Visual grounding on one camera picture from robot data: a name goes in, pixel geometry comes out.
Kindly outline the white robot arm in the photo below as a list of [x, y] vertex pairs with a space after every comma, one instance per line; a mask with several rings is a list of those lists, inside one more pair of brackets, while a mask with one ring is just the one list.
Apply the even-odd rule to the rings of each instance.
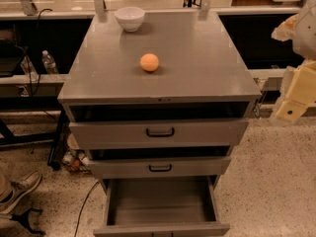
[[272, 38], [291, 40], [293, 52], [304, 58], [297, 67], [286, 67], [271, 116], [274, 124], [288, 125], [316, 102], [316, 0], [306, 0], [298, 14], [274, 29]]

